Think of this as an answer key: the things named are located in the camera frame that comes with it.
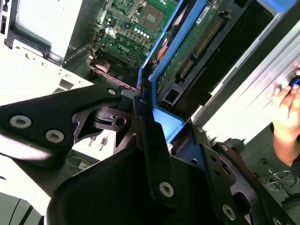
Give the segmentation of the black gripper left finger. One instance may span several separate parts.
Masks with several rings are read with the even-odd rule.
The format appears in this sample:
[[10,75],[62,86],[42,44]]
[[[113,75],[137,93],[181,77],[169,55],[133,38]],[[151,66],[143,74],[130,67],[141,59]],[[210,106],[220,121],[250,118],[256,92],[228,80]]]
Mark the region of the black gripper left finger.
[[0,108],[0,137],[10,145],[2,154],[36,168],[61,167],[75,143],[103,130],[117,133],[112,156],[128,149],[142,153],[153,202],[177,208],[171,157],[146,95],[96,84]]

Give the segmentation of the person bare hand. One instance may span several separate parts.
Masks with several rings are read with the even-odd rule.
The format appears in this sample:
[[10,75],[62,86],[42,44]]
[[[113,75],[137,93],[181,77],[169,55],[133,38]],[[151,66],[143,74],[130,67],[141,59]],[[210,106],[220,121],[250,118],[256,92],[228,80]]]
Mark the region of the person bare hand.
[[272,133],[300,134],[300,81],[296,80],[283,89],[276,89],[272,100]]

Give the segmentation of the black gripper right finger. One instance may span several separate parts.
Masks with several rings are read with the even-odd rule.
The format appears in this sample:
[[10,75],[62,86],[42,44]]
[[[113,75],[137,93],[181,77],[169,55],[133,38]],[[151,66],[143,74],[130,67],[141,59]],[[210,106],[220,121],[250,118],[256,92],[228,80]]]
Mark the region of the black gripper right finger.
[[223,225],[293,225],[293,220],[249,171],[236,148],[213,146],[204,130],[186,125],[185,159],[204,174],[218,222]]

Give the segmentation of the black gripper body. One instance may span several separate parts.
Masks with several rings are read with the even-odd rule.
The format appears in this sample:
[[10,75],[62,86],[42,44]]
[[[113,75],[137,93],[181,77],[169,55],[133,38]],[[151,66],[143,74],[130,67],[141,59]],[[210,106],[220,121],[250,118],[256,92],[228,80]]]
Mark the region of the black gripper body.
[[65,181],[46,212],[49,225],[216,225],[204,175],[171,158],[179,186],[176,209],[150,197],[143,155],[124,150]]

